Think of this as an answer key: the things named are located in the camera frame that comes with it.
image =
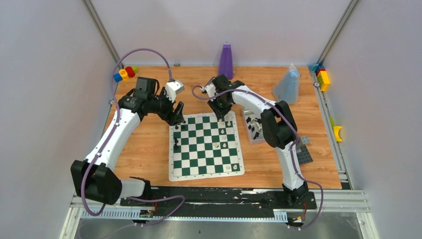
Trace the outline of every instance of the yellow block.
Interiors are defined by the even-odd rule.
[[[316,76],[318,78],[318,82],[321,87],[321,91],[326,91],[330,86],[330,81],[328,78],[327,71],[320,71],[319,74]]]
[[[119,70],[119,74],[120,74],[121,78],[122,78],[124,81],[129,80],[129,76],[128,76],[128,74],[127,74],[127,72],[126,72],[126,70],[125,70],[125,69],[121,69],[121,70]]]
[[[334,131],[335,141],[337,141],[337,142],[343,141],[343,139],[340,138],[340,129],[341,129],[341,126],[334,126],[332,128],[332,130]]]

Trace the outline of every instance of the blue block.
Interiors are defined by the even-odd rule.
[[[121,77],[121,75],[120,75],[119,73],[115,74],[115,75],[113,76],[113,78],[114,78],[114,80],[115,80],[116,82],[119,82],[119,81],[122,81],[122,80],[123,80],[123,78]]]
[[[310,72],[315,72],[318,69],[318,64],[308,65],[308,69]]]

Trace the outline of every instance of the white wall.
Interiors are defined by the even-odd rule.
[[[59,236],[112,64],[81,1],[0,1],[0,238]]]
[[[314,64],[350,0],[92,0],[119,55],[149,47],[173,63]],[[125,64],[163,65],[153,53]]]
[[[421,9],[420,0],[361,1],[325,63],[348,170],[383,239],[422,233]]]

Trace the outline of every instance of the cable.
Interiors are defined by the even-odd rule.
[[[116,229],[115,231],[113,231],[113,232],[111,232],[111,233],[109,233],[109,234],[107,234],[107,235],[105,235],[105,236],[103,236],[102,238],[100,238],[100,239],[106,239],[106,238],[108,238],[108,237],[110,237],[110,236],[112,236],[112,235],[114,235],[114,234],[116,234],[117,232],[119,232],[119,231],[121,231],[121,230],[123,230],[123,229],[126,229],[126,228],[129,228],[129,227],[133,227],[133,226],[141,226],[141,227],[144,227],[144,226],[152,226],[152,225],[155,225],[155,224],[158,224],[158,223],[160,223],[160,222],[162,222],[162,221],[164,221],[165,219],[167,219],[169,216],[171,216],[175,211],[177,211],[182,205],[183,205],[183,203],[185,202],[185,197],[184,196],[182,196],[182,195],[178,195],[178,196],[172,196],[172,197],[168,197],[168,198],[162,198],[162,199],[155,199],[155,200],[143,200],[143,199],[139,199],[139,198],[135,198],[135,197],[128,197],[129,199],[131,199],[131,200],[135,200],[135,201],[139,201],[139,202],[143,202],[143,203],[158,203],[158,202],[164,202],[164,201],[168,201],[168,200],[172,200],[172,199],[176,199],[176,198],[181,198],[182,199],[182,201],[179,203],[179,205],[173,210],[173,211],[171,211],[169,214],[167,214],[166,216],[164,216],[163,218],[161,218],[161,219],[159,219],[159,220],[156,220],[156,221],[154,221],[154,222],[151,222],[151,223],[145,223],[145,224],[142,224],[142,223],[135,223],[135,224],[128,224],[128,225],[126,225],[126,226],[123,226],[123,227],[121,227],[121,228],[118,228],[118,229]]]
[[[138,48],[135,50],[131,50],[128,53],[126,53],[124,56],[122,56],[119,61],[116,63],[113,71],[111,72],[111,81],[110,81],[110,91],[111,91],[111,95],[113,96],[113,100],[114,100],[114,104],[116,105],[116,112],[117,112],[117,118],[116,118],[116,123],[114,124],[113,128],[110,131],[110,134],[107,136],[107,138],[104,140],[103,144],[100,146],[100,148],[98,149],[98,153],[95,155],[95,157],[93,158],[93,160],[91,161],[91,163],[88,165],[85,174],[82,178],[82,184],[81,184],[81,198],[82,198],[82,204],[84,205],[85,210],[91,215],[91,216],[98,216],[100,215],[103,210],[104,207],[106,206],[106,204],[104,203],[103,206],[101,207],[101,209],[97,212],[94,213],[93,211],[90,210],[90,208],[88,207],[87,204],[87,199],[85,198],[85,184],[87,182],[87,178],[88,178],[88,174],[90,172],[90,170],[92,169],[94,163],[96,162],[96,160],[101,156],[102,151],[104,150],[105,146],[107,145],[108,141],[110,140],[111,136],[113,135],[114,131],[116,130],[118,123],[120,121],[120,107],[117,103],[117,99],[116,99],[116,95],[114,94],[114,89],[113,89],[113,82],[114,82],[114,78],[113,75],[116,72],[116,70],[119,68],[119,65],[121,64],[121,62],[130,54],[137,52],[137,51],[150,51],[150,52],[154,52],[155,54],[159,55],[161,58],[163,58],[164,62],[167,65],[167,69],[169,71],[169,81],[171,81],[173,79],[173,75],[171,72],[171,68],[170,65],[168,63],[168,61],[166,60],[166,58],[158,51],[153,50],[153,49],[149,49],[149,48]]]
[[[160,82],[157,79],[155,79],[155,82],[157,83],[157,90],[155,91],[154,96],[156,96],[158,91],[160,90]]]
[[[290,151],[290,156],[291,156],[291,158],[292,158],[292,162],[293,162],[293,169],[295,170],[295,173],[296,173],[296,175],[300,178],[300,179],[302,179],[303,181],[305,181],[305,182],[307,182],[307,183],[312,183],[312,184],[314,184],[314,185],[317,185],[318,187],[319,187],[319,189],[321,190],[321,202],[319,203],[319,208],[318,208],[318,212],[317,212],[317,214],[316,214],[316,217],[312,220],[312,222],[310,222],[308,225],[306,225],[306,226],[303,226],[303,227],[301,227],[301,228],[298,228],[298,227],[292,227],[292,228],[294,228],[294,229],[298,229],[298,230],[301,230],[301,229],[307,229],[307,228],[309,228],[309,227],[311,227],[314,223],[315,223],[315,221],[317,220],[317,218],[319,217],[319,215],[321,214],[321,210],[322,210],[322,202],[324,201],[324,190],[322,189],[322,186],[321,186],[321,184],[319,184],[319,183],[317,183],[317,182],[314,182],[314,181],[311,181],[311,180],[308,180],[308,179],[305,179],[301,174],[299,174],[299,172],[298,172],[298,169],[297,169],[297,167],[296,167],[296,163],[295,163],[295,160],[294,160],[294,154],[293,154],[293,147],[297,144],[297,143],[299,143],[299,135],[298,135],[298,132],[295,130],[295,128],[293,128],[293,126],[292,126],[292,124],[290,124],[290,122],[284,117],[284,115],[277,109],[277,107],[275,107],[275,105],[273,105],[273,104],[271,104],[271,103],[269,103],[268,101],[266,101],[263,97],[261,97],[260,95],[258,95],[257,93],[255,93],[255,92],[253,92],[253,91],[246,91],[246,90],[241,90],[241,89],[229,89],[229,90],[226,90],[226,91],[223,91],[223,92],[221,92],[221,93],[219,93],[219,94],[217,94],[217,95],[215,95],[215,96],[212,96],[212,97],[200,97],[200,96],[198,96],[197,94],[195,94],[195,89],[196,88],[198,88],[198,87],[201,87],[201,89],[203,88],[202,86],[200,86],[200,85],[195,85],[193,88],[192,88],[192,94],[197,98],[197,99],[200,99],[200,100],[212,100],[212,99],[215,99],[215,98],[217,98],[217,97],[219,97],[219,96],[221,96],[221,95],[224,95],[224,94],[226,94],[226,93],[229,93],[229,92],[235,92],[235,91],[237,91],[237,92],[242,92],[242,93],[247,93],[247,94],[250,94],[250,95],[252,95],[252,96],[254,96],[254,97],[256,97],[256,98],[258,98],[259,100],[261,100],[263,103],[265,103],[266,105],[268,105],[269,107],[271,107],[272,109],[274,109],[275,110],[275,112],[283,119],[283,121],[287,124],[287,126],[292,130],[292,132],[293,132],[293,134],[295,135],[295,137],[296,137],[296,139],[295,139],[295,141],[290,145],[290,148],[289,148],[289,151]]]

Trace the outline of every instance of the gray floor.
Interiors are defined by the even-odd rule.
[[[313,219],[307,213],[308,223]],[[133,224],[130,220],[85,219],[80,222],[81,239],[100,239],[120,227]],[[355,213],[322,213],[309,229],[300,232],[279,223],[181,222],[164,221],[150,227],[129,227],[108,239],[362,239]]]

